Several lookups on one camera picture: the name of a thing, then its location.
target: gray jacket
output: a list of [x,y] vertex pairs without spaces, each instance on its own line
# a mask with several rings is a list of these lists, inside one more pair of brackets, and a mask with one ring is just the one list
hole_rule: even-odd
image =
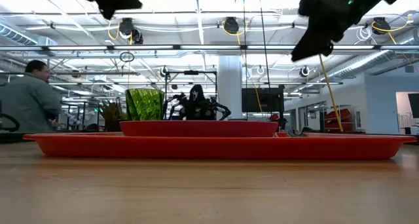
[[[60,99],[50,85],[32,74],[24,75],[0,87],[2,113],[20,123],[20,133],[52,132],[48,118],[58,116]],[[3,118],[4,127],[13,127]]]

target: table surface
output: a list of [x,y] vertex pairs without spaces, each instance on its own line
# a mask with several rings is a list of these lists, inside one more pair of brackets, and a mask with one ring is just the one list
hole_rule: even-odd
[[0,145],[2,223],[403,224],[419,147],[392,160],[66,159]]

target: green vase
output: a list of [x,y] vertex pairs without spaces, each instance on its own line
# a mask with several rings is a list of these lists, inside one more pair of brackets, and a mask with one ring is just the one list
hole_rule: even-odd
[[125,92],[128,119],[155,121],[163,119],[164,92],[155,89],[129,89]]

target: potted plant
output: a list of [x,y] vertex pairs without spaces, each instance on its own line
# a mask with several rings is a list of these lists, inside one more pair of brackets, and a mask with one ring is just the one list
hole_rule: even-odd
[[163,91],[129,89],[125,92],[125,95],[129,120],[156,121],[163,119]]
[[127,116],[122,112],[120,101],[102,102],[100,115],[105,119],[105,129],[107,132],[120,132],[119,122],[126,121]]

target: black monitor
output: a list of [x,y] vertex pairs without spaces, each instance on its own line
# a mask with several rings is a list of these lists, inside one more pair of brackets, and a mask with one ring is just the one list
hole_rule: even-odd
[[419,94],[409,94],[409,101],[413,118],[419,119]]
[[283,100],[280,95],[283,95],[283,88],[243,88],[242,89],[242,111],[243,112],[260,112],[257,101],[256,90],[259,95],[261,107],[263,112],[278,112],[283,111]]

